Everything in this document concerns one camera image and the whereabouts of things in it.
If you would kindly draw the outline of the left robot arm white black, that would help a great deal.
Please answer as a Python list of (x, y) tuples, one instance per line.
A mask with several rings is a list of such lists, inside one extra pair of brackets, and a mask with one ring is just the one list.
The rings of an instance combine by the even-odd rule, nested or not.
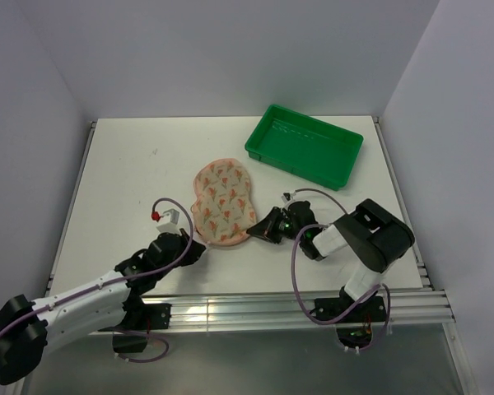
[(142, 296), (177, 267), (196, 263), (203, 244), (184, 230), (161, 233), (98, 279), (37, 300), (18, 295), (0, 309), (0, 384), (25, 378), (53, 350), (99, 330), (132, 331), (144, 319)]

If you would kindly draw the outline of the peach floral mesh laundry bag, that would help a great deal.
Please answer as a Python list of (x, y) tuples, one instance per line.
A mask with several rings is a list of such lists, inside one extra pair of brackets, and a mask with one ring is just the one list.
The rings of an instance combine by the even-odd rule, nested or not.
[(197, 173), (191, 212), (205, 243), (230, 247), (249, 238), (247, 230), (258, 222), (251, 186), (246, 168), (232, 158), (215, 160)]

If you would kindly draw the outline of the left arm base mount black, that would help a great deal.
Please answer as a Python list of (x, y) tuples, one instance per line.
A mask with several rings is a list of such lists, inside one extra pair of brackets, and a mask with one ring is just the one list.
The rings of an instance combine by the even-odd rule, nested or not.
[[(128, 311), (112, 336), (112, 349), (121, 360), (136, 364), (158, 361), (164, 358), (170, 345), (156, 330), (165, 330), (170, 324), (170, 304), (143, 304), (136, 311)], [(159, 345), (156, 356), (137, 358), (147, 346)]]

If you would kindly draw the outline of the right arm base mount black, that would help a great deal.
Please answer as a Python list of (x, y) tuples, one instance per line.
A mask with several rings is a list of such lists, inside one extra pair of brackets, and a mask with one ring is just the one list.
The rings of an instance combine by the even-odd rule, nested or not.
[[(320, 321), (328, 321), (342, 314), (352, 302), (349, 296), (317, 298), (314, 300), (314, 308), (309, 313)], [(350, 327), (336, 329), (338, 341), (344, 348), (360, 351), (372, 343), (374, 337), (372, 326), (376, 323), (385, 323), (387, 319), (389, 319), (389, 307), (380, 295), (373, 295), (341, 320), (342, 324), (350, 324)]]

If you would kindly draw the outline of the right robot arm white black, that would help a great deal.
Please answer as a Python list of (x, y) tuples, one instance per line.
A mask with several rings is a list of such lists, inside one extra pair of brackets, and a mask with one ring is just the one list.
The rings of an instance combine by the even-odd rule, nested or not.
[(379, 285), (389, 267), (415, 243), (404, 222), (369, 198), (323, 227), (310, 202), (291, 200), (284, 207), (274, 207), (247, 234), (271, 244), (291, 239), (307, 258), (316, 261), (349, 248), (358, 264), (341, 290), (339, 304), (342, 316), (351, 321), (360, 319), (369, 308), (364, 294)]

